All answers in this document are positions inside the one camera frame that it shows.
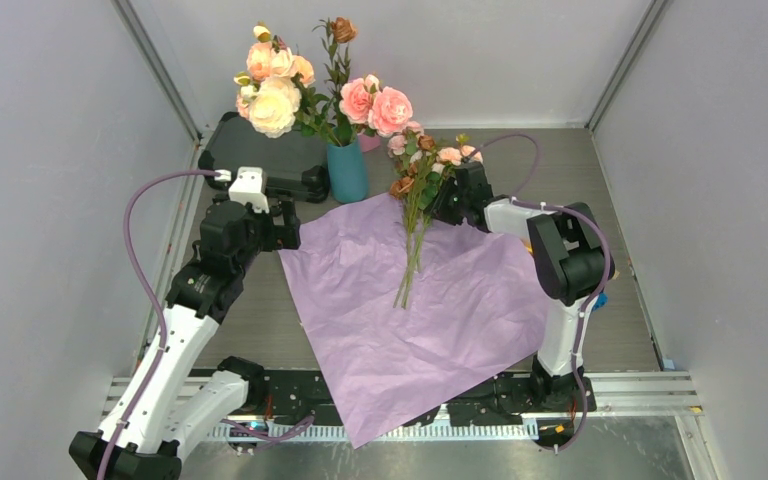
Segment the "pink flower bouquet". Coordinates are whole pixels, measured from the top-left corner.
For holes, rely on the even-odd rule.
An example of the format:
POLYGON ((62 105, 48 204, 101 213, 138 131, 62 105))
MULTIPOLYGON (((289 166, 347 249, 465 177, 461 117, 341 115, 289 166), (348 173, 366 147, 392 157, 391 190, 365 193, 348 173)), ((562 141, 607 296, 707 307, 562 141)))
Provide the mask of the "pink flower bouquet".
POLYGON ((467 134, 439 141, 416 122, 408 123, 390 137, 387 151, 399 175, 391 184, 389 195, 401 202, 406 236, 406 268, 394 305, 405 309, 414 274, 421 270, 424 236, 432 223, 427 209, 442 192, 444 182, 454 177, 457 166, 470 161, 481 163, 483 158, 467 134))

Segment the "purple and pink wrapping paper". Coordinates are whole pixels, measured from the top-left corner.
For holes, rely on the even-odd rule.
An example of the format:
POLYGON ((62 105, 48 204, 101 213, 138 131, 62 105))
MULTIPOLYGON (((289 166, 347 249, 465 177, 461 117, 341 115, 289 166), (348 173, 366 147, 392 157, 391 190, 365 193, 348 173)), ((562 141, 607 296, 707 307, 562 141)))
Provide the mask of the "purple and pink wrapping paper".
POLYGON ((521 240, 440 222, 399 306, 400 203, 340 206, 280 254, 300 323, 352 446, 362 447, 534 354, 549 298, 521 240))

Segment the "large pink rose stem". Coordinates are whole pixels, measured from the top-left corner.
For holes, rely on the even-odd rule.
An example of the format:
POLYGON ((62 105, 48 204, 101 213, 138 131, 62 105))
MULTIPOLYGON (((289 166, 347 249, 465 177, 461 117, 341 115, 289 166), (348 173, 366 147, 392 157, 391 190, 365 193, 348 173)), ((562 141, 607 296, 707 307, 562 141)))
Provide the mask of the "large pink rose stem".
POLYGON ((389 137, 403 131, 413 120, 413 105, 407 95, 383 86, 374 74, 348 81, 338 93, 339 112, 351 127, 389 137))

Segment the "cream white rose stem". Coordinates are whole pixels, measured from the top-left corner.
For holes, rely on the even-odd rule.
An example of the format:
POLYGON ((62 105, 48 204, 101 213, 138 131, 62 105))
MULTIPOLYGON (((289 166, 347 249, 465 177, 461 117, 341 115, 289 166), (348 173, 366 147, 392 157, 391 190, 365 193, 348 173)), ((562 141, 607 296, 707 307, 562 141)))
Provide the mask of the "cream white rose stem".
POLYGON ((243 85, 237 94, 239 115, 248 120, 257 133, 272 139, 292 130, 300 103, 300 90, 283 77, 269 77, 258 86, 243 85))

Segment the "small peach rose stem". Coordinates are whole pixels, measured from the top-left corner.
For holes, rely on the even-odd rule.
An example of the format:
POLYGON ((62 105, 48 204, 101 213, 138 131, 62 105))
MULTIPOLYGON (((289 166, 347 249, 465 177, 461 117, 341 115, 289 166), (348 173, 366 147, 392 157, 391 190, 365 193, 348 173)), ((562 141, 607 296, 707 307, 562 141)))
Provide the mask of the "small peach rose stem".
POLYGON ((277 48, 271 51, 269 76, 278 78, 293 78, 298 72, 296 56, 290 48, 277 48))

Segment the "brown rose flower stem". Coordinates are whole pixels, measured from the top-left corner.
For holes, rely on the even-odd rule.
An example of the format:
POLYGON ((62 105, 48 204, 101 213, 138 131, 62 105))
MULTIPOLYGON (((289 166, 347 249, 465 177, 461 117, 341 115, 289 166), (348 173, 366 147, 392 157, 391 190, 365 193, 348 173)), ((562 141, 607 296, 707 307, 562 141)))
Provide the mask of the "brown rose flower stem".
POLYGON ((358 30, 350 19, 341 16, 320 19, 314 27, 314 30, 319 29, 324 33, 321 42, 328 57, 325 84, 332 96, 326 114, 329 135, 334 145, 347 146, 354 140, 355 133, 339 103, 342 100, 341 89, 351 74, 349 44, 357 37, 358 30))

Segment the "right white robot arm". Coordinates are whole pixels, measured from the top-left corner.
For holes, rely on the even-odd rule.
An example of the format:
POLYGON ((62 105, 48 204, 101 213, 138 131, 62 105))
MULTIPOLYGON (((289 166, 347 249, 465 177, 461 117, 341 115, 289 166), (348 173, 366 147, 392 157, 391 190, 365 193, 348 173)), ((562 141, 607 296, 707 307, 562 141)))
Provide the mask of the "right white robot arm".
POLYGON ((427 208, 436 220, 463 222, 488 233, 515 235, 531 248, 536 278, 551 299, 542 345, 532 363, 528 398, 533 407, 591 412, 583 340, 591 312, 615 264, 590 206, 526 204, 494 194, 480 163, 455 167, 427 208))

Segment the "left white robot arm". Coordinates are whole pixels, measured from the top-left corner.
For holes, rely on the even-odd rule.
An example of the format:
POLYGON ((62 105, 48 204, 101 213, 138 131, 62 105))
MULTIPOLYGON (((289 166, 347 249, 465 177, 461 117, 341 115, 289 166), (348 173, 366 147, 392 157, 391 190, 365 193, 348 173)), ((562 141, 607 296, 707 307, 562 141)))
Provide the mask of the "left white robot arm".
POLYGON ((295 203, 264 211, 218 195, 199 226, 191 259, 175 275, 163 324, 124 394, 96 431, 79 432, 69 455, 88 479, 177 479, 195 447, 232 412, 258 412, 264 369, 229 356, 189 400, 177 398, 209 340, 243 292, 262 252, 297 249, 295 203))

